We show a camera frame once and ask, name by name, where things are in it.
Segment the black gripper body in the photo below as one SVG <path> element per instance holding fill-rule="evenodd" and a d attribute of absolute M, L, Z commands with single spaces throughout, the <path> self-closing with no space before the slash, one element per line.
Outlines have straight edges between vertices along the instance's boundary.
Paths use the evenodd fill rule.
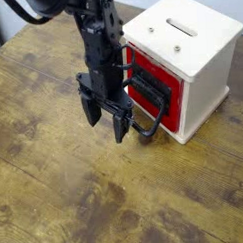
<path fill-rule="evenodd" d="M 131 99 L 123 88 L 123 46 L 121 29 L 108 33 L 102 25 L 93 28 L 82 27 L 87 73 L 79 73 L 79 92 L 94 97 L 102 110 L 124 115 L 130 121 L 132 116 Z"/>

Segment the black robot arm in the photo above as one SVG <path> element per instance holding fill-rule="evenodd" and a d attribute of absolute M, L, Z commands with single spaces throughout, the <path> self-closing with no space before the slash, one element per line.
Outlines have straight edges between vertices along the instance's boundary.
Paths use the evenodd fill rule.
<path fill-rule="evenodd" d="M 112 115 L 115 141 L 121 143 L 131 126 L 133 103 L 124 90 L 123 21 L 114 0 L 26 0 L 37 13 L 30 15 L 16 0 L 4 0 L 24 21 L 35 25 L 50 22 L 62 12 L 71 15 L 84 42 L 88 71 L 76 75 L 84 113 L 90 125 L 101 118 L 101 111 Z"/>

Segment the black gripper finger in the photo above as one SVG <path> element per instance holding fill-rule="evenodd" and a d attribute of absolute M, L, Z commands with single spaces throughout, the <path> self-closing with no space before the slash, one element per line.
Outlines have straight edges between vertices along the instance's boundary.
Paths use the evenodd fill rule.
<path fill-rule="evenodd" d="M 124 135 L 129 131 L 130 123 L 125 116 L 121 114 L 114 114 L 113 122 L 115 141 L 120 144 L 124 138 Z"/>
<path fill-rule="evenodd" d="M 94 97 L 81 94 L 82 105 L 88 123 L 94 127 L 101 118 L 101 107 Z"/>

